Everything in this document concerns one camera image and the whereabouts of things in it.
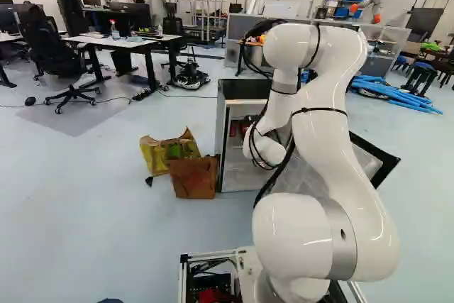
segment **light gray floor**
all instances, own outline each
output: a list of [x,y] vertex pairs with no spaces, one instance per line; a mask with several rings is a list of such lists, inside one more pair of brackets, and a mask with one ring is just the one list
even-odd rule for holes
[[[133,59],[144,75],[143,58]],[[104,52],[100,60],[111,64]],[[167,56],[153,60],[158,78],[166,79],[158,64]],[[218,60],[199,64],[211,84],[195,93],[167,94],[215,97],[216,80],[235,72]],[[30,95],[42,101],[50,93],[31,80],[31,67],[18,62],[5,68],[19,87],[0,87],[0,104],[20,105]],[[389,81],[400,85],[405,79],[393,74]],[[437,85],[428,95],[443,116],[348,95],[350,129],[402,158],[380,187],[401,236],[401,265],[391,278],[361,285],[372,303],[450,301],[454,92]],[[126,77],[114,78],[102,99],[138,90]],[[39,112],[40,122],[31,122],[32,114],[25,119],[25,110]],[[110,114],[96,114],[104,110]],[[213,98],[161,94],[131,105],[122,99],[96,108],[72,104],[63,116],[46,106],[0,108],[0,302],[176,302],[180,253],[250,245],[255,192],[189,201],[175,198],[168,176],[156,178],[153,188],[144,182],[149,174],[141,136],[171,138],[188,126],[202,153],[213,153],[215,115]],[[83,131],[52,123],[64,116]]]

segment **plastic bottle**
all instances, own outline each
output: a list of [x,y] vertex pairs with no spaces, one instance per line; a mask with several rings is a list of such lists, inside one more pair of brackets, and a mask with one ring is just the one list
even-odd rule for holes
[[110,20],[111,22],[111,34],[112,34],[112,39],[113,40],[119,40],[120,39],[120,32],[116,29],[116,26],[115,26],[115,21],[114,20]]

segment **brown paper bag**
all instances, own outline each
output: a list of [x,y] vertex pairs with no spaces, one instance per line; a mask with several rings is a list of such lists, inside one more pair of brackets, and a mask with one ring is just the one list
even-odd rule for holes
[[207,156],[170,160],[170,176],[178,198],[213,199],[218,175],[218,160]]
[[151,136],[143,136],[139,145],[148,170],[154,177],[169,172],[168,160],[200,158],[199,147],[187,127],[178,138],[159,141]]

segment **black office chair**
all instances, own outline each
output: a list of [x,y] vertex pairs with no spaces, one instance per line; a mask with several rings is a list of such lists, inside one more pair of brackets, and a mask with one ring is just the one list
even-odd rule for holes
[[77,46],[78,53],[75,53],[73,49],[60,39],[58,32],[55,32],[47,23],[45,14],[38,6],[32,6],[28,10],[26,20],[21,21],[19,28],[31,48],[31,58],[38,69],[50,75],[58,76],[60,79],[70,80],[72,83],[67,91],[46,97],[45,104],[51,104],[53,99],[63,98],[63,101],[55,109],[56,114],[61,114],[62,107],[70,99],[76,99],[77,97],[86,99],[92,106],[96,105],[95,98],[89,97],[85,93],[95,92],[100,94],[100,88],[76,89],[73,85],[87,72],[84,52],[88,45],[86,43],[79,44]]
[[[184,33],[183,20],[178,17],[168,16],[164,18],[162,22],[162,32],[165,35],[180,35],[182,39],[178,40],[178,43],[175,43],[175,50],[183,51],[187,49],[187,38]],[[161,67],[164,68],[165,65],[170,63],[162,63]],[[186,62],[177,61],[177,64],[180,67],[184,67]]]

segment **yellow bag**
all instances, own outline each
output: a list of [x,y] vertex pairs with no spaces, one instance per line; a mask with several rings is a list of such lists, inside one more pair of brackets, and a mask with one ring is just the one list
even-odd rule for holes
[[168,160],[200,158],[199,147],[187,127],[179,138],[159,141],[151,136],[143,136],[139,145],[153,177],[169,172]]

